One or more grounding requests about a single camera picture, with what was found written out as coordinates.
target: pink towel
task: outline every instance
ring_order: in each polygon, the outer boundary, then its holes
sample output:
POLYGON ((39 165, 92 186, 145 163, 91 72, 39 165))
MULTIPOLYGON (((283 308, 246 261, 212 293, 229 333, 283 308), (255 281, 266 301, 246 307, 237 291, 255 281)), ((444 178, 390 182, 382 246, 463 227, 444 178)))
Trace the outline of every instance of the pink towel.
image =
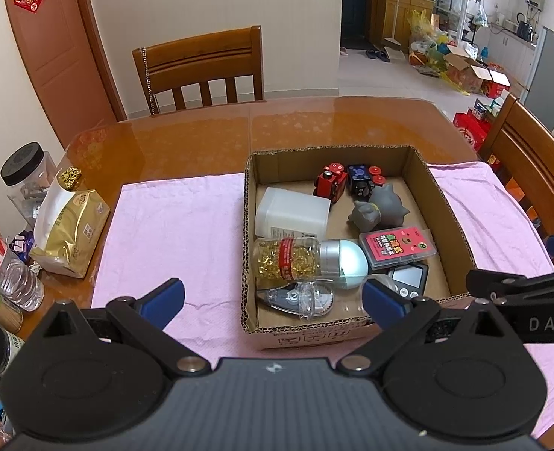
MULTIPOLYGON (((478 268, 525 275, 554 271, 544 244, 519 204, 485 163, 430 166, 467 236, 478 268)), ((554 344, 526 345, 546 377, 548 398, 533 435, 554 424, 554 344)))
MULTIPOLYGON (((467 235, 478 267, 529 277, 553 271, 524 212, 482 163, 431 170, 467 235)), ((102 307, 140 297, 170 277, 183 280, 185 307, 166 333, 210 360, 329 357, 364 340, 313 348, 253 349, 240 326, 243 175, 124 185, 109 227, 93 294, 102 307)), ((554 423, 554 345, 528 348, 546 376, 547 406, 534 431, 554 423)))

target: red toy car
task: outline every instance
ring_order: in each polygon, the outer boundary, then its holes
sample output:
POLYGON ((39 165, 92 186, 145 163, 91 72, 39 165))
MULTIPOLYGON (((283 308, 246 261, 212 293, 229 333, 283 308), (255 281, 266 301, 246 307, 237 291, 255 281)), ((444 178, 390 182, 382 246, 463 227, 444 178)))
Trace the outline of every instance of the red toy car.
POLYGON ((344 194, 348 173, 339 163, 332 163, 325 166, 323 172, 315 180, 315 190, 313 195, 316 197, 328 198, 331 203, 336 203, 344 194))

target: tiled floor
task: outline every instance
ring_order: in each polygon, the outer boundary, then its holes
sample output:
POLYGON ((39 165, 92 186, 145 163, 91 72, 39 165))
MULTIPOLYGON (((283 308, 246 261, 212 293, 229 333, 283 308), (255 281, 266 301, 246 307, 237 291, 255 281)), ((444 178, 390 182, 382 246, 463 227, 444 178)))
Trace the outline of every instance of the tiled floor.
POLYGON ((339 58, 340 96, 422 98, 433 102, 450 120, 456 112, 473 107, 477 98, 464 96, 442 79, 419 74, 406 61, 386 63, 357 50, 348 50, 348 54, 339 58))

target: red label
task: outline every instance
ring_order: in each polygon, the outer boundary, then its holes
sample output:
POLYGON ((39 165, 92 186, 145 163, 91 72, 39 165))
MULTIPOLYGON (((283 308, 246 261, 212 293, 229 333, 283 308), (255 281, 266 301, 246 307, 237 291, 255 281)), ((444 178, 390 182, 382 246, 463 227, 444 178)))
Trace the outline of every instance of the red label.
POLYGON ((417 227, 374 232, 366 236, 366 243, 377 261, 433 251, 431 242, 417 227))
POLYGON ((294 246, 294 238, 285 238, 279 244, 279 272, 284 280, 293 281, 291 273, 291 252, 294 246))

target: chair backrest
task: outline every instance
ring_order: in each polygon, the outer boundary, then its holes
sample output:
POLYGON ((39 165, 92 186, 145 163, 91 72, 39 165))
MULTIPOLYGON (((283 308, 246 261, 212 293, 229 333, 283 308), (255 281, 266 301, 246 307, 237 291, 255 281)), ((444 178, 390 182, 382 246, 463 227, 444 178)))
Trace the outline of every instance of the chair backrest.
POLYGON ((212 105, 209 81, 224 79, 227 102, 237 102, 236 76, 253 76, 254 100, 264 99, 260 26, 165 42, 132 52, 150 112, 159 113, 155 94, 172 90, 177 110, 185 108, 181 87, 199 83, 202 104, 212 105))
POLYGON ((520 102, 509 95, 479 151, 488 161, 494 155, 502 164, 497 173, 506 185, 513 178, 540 219, 543 239, 554 234, 554 137, 520 102))

